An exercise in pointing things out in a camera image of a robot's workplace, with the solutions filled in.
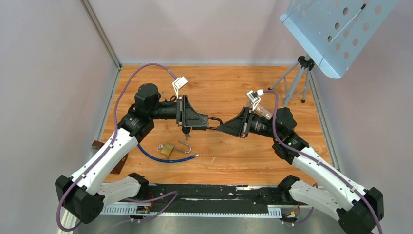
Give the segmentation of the brass padlock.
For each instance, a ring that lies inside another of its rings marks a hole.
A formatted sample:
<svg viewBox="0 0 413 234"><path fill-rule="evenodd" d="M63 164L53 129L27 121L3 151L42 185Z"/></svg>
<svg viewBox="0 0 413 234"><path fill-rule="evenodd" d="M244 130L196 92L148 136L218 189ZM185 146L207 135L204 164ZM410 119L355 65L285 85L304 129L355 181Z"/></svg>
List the brass padlock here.
<svg viewBox="0 0 413 234"><path fill-rule="evenodd" d="M175 150L175 151L179 151L179 152L182 152L182 153L184 153L184 154L189 154L191 151L192 151L192 147L189 145L189 144L187 144L187 143L185 143L185 142L183 142L183 141L178 141L180 144L182 144L182 145L184 145L184 146L186 146L186 149L181 149L181 148L178 148L178 147L176 147L175 145L173 145L173 144L171 144L171 143L165 143L165 144L160 144L158 147L157 147L157 151L159 151L161 154L163 154L163 155L165 155L165 156L170 156L171 155L171 153Z"/></svg>

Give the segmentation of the small black padlock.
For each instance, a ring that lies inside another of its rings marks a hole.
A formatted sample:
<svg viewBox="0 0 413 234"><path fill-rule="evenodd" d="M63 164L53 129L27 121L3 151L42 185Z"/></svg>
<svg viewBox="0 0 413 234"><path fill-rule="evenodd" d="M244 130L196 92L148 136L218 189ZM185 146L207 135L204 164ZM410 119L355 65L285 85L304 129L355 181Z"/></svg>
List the small black padlock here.
<svg viewBox="0 0 413 234"><path fill-rule="evenodd" d="M208 117L208 120L213 120L219 122L219 126L223 124L223 121L220 118L217 117ZM201 131L206 131L206 130L217 130L217 127L210 126L209 122L206 121L205 126L196 126L192 127L193 130L201 130Z"/></svg>

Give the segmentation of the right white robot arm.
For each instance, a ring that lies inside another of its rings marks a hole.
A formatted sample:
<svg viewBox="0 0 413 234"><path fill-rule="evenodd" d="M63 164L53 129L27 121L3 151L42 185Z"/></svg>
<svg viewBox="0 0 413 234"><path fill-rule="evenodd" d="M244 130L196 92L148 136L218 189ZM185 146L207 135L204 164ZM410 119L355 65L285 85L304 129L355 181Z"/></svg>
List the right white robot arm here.
<svg viewBox="0 0 413 234"><path fill-rule="evenodd" d="M289 108L279 108L274 117L266 119L244 107L217 131L240 138L249 133L272 138L272 148L280 159L322 186L318 189L289 175L279 184L280 201L307 204L336 220L347 234L370 234L384 217L382 192L375 187L366 189L344 176L295 132L296 125Z"/></svg>

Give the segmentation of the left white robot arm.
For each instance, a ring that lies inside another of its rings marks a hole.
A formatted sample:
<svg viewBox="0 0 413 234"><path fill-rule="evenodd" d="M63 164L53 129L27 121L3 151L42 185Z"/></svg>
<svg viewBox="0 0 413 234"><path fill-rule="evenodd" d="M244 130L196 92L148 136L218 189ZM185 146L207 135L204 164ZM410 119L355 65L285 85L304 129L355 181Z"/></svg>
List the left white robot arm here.
<svg viewBox="0 0 413 234"><path fill-rule="evenodd" d="M176 101L160 101L160 98L155 84L141 85L134 96L134 104L116 122L110 139L70 177L61 175L57 178L55 188L61 208L81 223L88 224L108 205L130 197L137 201L148 198L148 181L136 173L106 185L103 181L118 162L149 134L154 128L154 120L174 119L185 134L193 127L206 129L209 126L208 115L196 112L187 95L177 96Z"/></svg>

